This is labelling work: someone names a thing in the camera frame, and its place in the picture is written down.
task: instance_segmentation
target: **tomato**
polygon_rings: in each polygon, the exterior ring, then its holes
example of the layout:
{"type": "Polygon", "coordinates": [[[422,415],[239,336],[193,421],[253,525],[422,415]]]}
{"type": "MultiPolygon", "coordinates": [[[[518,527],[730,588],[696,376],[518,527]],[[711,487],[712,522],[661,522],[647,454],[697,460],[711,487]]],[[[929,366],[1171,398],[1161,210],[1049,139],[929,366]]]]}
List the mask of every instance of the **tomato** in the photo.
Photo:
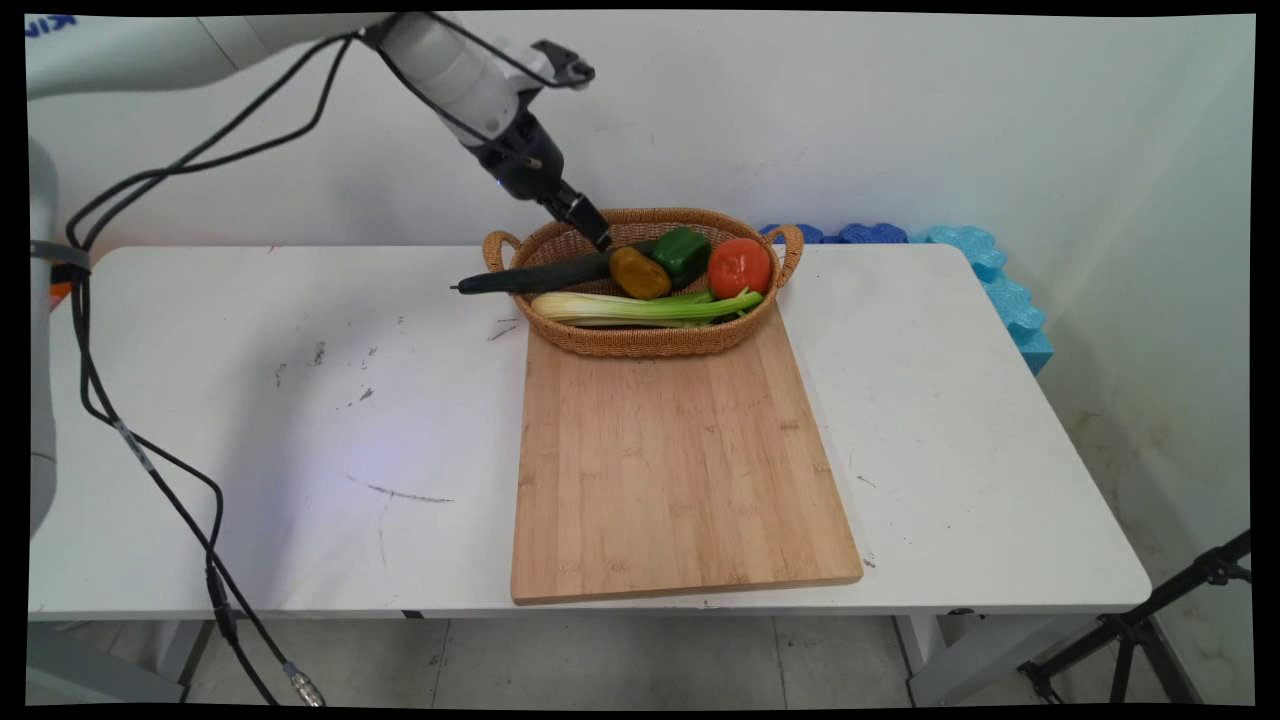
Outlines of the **tomato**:
{"type": "Polygon", "coordinates": [[[768,252],[759,241],[749,237],[735,237],[717,245],[707,264],[707,279],[716,297],[736,297],[744,287],[764,295],[773,272],[768,252]]]}

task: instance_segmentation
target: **green bell pepper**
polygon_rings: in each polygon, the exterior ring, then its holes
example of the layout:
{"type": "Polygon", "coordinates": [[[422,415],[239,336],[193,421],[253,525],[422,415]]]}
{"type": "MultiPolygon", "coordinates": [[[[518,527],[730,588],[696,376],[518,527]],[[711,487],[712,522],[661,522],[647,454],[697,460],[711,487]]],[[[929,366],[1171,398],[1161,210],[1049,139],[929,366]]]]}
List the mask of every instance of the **green bell pepper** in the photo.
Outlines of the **green bell pepper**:
{"type": "Polygon", "coordinates": [[[658,238],[649,258],[671,275],[671,290],[680,290],[707,272],[712,242],[700,232],[676,228],[658,238]]]}

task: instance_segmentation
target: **white table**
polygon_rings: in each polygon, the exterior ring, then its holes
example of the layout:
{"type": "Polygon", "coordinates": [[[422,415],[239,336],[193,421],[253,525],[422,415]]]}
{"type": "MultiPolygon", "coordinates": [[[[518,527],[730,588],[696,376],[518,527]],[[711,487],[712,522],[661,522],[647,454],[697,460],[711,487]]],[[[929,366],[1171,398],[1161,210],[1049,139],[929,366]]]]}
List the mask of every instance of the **white table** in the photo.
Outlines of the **white table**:
{"type": "MultiPolygon", "coordinates": [[[[264,618],[895,615],[933,703],[1149,594],[963,255],[810,246],[780,306],[861,582],[516,607],[527,324],[504,295],[448,290],[483,270],[474,246],[138,247],[97,265],[106,388],[221,483],[218,551],[264,618]],[[956,609],[992,618],[946,648],[931,619],[956,609]]],[[[81,409],[67,304],[51,325],[59,487],[28,620],[207,619],[198,543],[81,409]]],[[[154,460],[207,528],[211,495],[154,460]]]]}

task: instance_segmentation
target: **basket handle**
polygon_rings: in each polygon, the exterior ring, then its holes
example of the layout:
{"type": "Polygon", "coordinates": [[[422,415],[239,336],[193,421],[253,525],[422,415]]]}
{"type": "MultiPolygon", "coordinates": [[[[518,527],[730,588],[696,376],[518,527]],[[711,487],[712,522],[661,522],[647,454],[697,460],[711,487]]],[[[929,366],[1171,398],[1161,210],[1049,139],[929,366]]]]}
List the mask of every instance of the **basket handle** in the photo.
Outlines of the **basket handle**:
{"type": "Polygon", "coordinates": [[[782,258],[782,273],[778,277],[778,288],[781,290],[791,279],[791,273],[796,270],[796,265],[800,264],[800,254],[804,252],[804,233],[795,225],[782,225],[764,236],[764,241],[773,245],[773,241],[780,234],[787,242],[787,254],[782,258]]]}
{"type": "Polygon", "coordinates": [[[497,232],[492,232],[488,236],[485,236],[485,238],[484,238],[484,264],[489,266],[489,272],[490,273],[498,273],[498,272],[502,272],[502,270],[506,269],[506,268],[502,266],[502,243],[503,242],[506,242],[507,245],[509,245],[513,249],[516,249],[516,252],[520,252],[520,241],[516,240],[516,236],[511,234],[509,232],[497,231],[497,232]]]}

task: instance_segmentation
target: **blue foam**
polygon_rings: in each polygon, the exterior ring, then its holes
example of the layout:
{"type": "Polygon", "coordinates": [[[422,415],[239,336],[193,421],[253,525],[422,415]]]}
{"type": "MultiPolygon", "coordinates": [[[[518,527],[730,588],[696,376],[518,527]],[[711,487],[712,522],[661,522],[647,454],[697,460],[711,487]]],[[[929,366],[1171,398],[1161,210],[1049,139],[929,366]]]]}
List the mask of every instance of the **blue foam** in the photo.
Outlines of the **blue foam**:
{"type": "Polygon", "coordinates": [[[1048,338],[1041,331],[1036,331],[1030,340],[1020,343],[1018,351],[1023,354],[1023,360],[1027,361],[1033,375],[1038,375],[1048,359],[1053,356],[1053,346],[1048,343],[1048,338]]]}
{"type": "Polygon", "coordinates": [[[982,228],[937,225],[929,228],[923,242],[941,242],[959,247],[982,282],[996,279],[1009,260],[1004,252],[996,250],[996,237],[982,228]]]}
{"type": "MultiPolygon", "coordinates": [[[[822,237],[824,233],[820,229],[813,225],[806,225],[804,223],[791,223],[791,224],[800,228],[800,232],[804,233],[805,245],[822,245],[822,237]]],[[[778,227],[780,225],[777,224],[764,225],[763,228],[760,228],[760,234],[769,234],[771,232],[778,229],[778,227]]],[[[783,243],[786,243],[786,238],[783,238],[781,234],[773,241],[773,245],[783,245],[783,243]]]]}
{"type": "Polygon", "coordinates": [[[867,243],[901,243],[906,242],[906,232],[902,228],[891,225],[888,223],[879,223],[872,227],[867,227],[860,223],[851,223],[845,225],[845,229],[840,231],[840,241],[850,242],[854,245],[867,245],[867,243]]]}
{"type": "Polygon", "coordinates": [[[1029,342],[1044,324],[1044,313],[1032,305],[1032,291],[1004,273],[989,283],[982,283],[982,288],[987,291],[987,297],[996,306],[996,313],[1015,343],[1029,342]]]}

